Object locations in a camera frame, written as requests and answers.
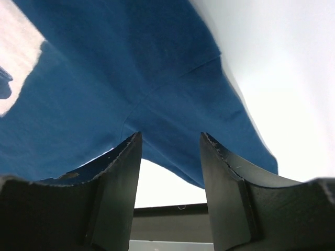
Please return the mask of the blue t shirt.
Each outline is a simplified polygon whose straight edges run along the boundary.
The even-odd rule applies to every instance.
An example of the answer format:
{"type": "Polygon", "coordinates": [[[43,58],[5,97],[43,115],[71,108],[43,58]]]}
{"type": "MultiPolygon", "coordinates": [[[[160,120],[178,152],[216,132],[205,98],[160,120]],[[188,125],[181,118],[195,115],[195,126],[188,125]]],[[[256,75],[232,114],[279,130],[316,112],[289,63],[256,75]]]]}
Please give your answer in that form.
{"type": "Polygon", "coordinates": [[[189,1],[1,1],[1,172],[57,177],[134,132],[204,187],[199,136],[278,172],[189,1]]]}

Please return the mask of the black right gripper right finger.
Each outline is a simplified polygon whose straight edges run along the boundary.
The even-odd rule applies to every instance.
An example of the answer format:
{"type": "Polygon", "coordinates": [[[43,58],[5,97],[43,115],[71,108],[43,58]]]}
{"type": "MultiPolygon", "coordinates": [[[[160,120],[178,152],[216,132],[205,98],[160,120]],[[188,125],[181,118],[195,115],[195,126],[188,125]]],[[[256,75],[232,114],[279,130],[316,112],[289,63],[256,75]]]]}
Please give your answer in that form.
{"type": "Polygon", "coordinates": [[[272,174],[207,133],[199,144],[215,250],[334,250],[333,178],[272,174]]]}

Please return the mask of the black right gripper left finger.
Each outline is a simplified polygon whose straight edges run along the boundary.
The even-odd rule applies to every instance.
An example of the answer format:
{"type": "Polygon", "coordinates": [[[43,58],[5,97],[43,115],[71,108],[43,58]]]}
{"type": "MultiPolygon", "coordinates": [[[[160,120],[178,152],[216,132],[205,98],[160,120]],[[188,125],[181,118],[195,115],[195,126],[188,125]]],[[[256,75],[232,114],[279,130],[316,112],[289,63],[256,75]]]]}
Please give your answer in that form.
{"type": "Polygon", "coordinates": [[[142,157],[134,133],[57,179],[1,176],[1,250],[127,250],[142,157]]]}

